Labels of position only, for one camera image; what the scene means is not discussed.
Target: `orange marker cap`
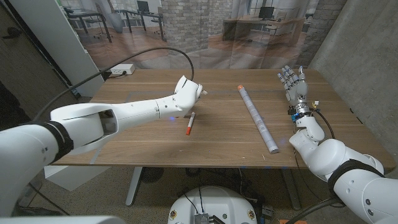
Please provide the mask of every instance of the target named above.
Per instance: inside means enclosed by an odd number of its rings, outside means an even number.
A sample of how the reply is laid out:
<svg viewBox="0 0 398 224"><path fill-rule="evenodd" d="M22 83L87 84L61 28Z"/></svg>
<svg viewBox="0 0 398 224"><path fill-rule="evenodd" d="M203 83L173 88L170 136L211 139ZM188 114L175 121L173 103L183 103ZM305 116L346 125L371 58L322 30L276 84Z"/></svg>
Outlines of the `orange marker cap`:
<svg viewBox="0 0 398 224"><path fill-rule="evenodd" d="M187 133L186 135L189 135L191 133L191 127L187 127Z"/></svg>

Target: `brick wall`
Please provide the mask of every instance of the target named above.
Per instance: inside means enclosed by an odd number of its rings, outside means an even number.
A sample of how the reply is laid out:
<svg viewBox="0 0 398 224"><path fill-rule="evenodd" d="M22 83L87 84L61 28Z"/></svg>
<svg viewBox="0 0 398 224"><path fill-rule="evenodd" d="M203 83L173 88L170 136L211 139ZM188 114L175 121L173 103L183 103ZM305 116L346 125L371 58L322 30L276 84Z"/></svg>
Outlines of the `brick wall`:
<svg viewBox="0 0 398 224"><path fill-rule="evenodd" d="M184 52L208 48L209 0L162 0L169 47Z"/></svg>
<svg viewBox="0 0 398 224"><path fill-rule="evenodd" d="M233 0L209 0L209 35L223 32L223 20L231 17L232 2Z"/></svg>
<svg viewBox="0 0 398 224"><path fill-rule="evenodd" d="M296 65L308 66L347 0L319 0Z"/></svg>

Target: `metal table leg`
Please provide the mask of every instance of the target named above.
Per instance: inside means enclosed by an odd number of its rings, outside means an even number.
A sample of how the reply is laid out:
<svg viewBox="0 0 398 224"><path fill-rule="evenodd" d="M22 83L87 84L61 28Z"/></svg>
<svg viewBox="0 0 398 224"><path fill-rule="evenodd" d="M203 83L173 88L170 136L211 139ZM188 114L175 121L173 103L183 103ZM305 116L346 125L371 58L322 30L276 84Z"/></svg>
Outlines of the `metal table leg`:
<svg viewBox="0 0 398 224"><path fill-rule="evenodd" d="M82 17L79 17L79 19L80 19L80 22L81 22L81 26L82 26L83 29L85 30L86 34L88 34L88 31L87 31L87 28L86 28L86 24L85 24L85 22L83 21L83 18L82 18Z"/></svg>
<svg viewBox="0 0 398 224"><path fill-rule="evenodd" d="M146 31L147 28L145 27L144 16L142 16L142 14L140 14L140 16L141 16L142 26L144 27L144 30Z"/></svg>
<svg viewBox="0 0 398 224"><path fill-rule="evenodd" d="M129 14L127 12L126 12L126 19L127 19L127 25L129 26L129 30L131 32L130 19L129 19Z"/></svg>
<svg viewBox="0 0 398 224"><path fill-rule="evenodd" d="M297 188L294 183L292 171L290 169L282 169L282 176L286 184L287 192L289 193L290 202L292 202L292 208L298 211L301 209L301 204L299 200L299 193L297 193Z"/></svg>
<svg viewBox="0 0 398 224"><path fill-rule="evenodd" d="M159 28L160 28L160 35L162 36L162 40L166 41L166 39L163 36L162 18L159 18Z"/></svg>
<svg viewBox="0 0 398 224"><path fill-rule="evenodd" d="M136 197L136 193L138 191L139 178L141 176L141 172L142 172L142 167L135 167L134 168L134 171L133 171L132 177L131 177L129 192L127 193L127 198L126 198L126 205L127 206L132 205L133 202L134 202L134 199Z"/></svg>
<svg viewBox="0 0 398 224"><path fill-rule="evenodd" d="M105 28L105 32L106 32L106 37L108 38L109 43L112 43L111 36L110 36L110 34L109 34L108 28L106 27L104 15L101 15L101 19L102 19L102 23L104 24L104 28Z"/></svg>

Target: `white tube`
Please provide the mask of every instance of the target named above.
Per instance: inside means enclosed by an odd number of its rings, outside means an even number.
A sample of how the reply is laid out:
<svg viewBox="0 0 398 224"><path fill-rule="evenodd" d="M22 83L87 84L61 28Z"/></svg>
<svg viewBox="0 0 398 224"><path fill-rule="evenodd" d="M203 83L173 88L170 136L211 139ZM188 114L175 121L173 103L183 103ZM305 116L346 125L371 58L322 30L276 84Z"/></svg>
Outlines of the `white tube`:
<svg viewBox="0 0 398 224"><path fill-rule="evenodd" d="M266 124L264 124L263 120L261 119L261 116L256 107L254 106L253 102L251 101L250 96L248 95L248 93L246 92L246 90L242 85L238 86L238 90L242 96L244 104L248 108L250 115L253 118L254 123L257 126L257 129L261 134L262 139L264 140L264 142L268 147L268 151L271 154L279 152L278 146L276 145L274 139L272 138L271 133L268 131Z"/></svg>

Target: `pen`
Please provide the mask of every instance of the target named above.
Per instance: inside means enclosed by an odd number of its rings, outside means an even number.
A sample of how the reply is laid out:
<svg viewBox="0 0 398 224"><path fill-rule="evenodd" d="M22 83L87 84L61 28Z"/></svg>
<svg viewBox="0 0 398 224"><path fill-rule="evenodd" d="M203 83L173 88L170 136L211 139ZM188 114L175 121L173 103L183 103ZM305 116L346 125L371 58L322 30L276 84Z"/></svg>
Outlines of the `pen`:
<svg viewBox="0 0 398 224"><path fill-rule="evenodd" d="M187 127L187 133L186 133L187 135L189 135L191 132L191 127L192 127L194 117L195 117L195 112L192 112L191 118L189 119L189 123L188 123L188 127Z"/></svg>

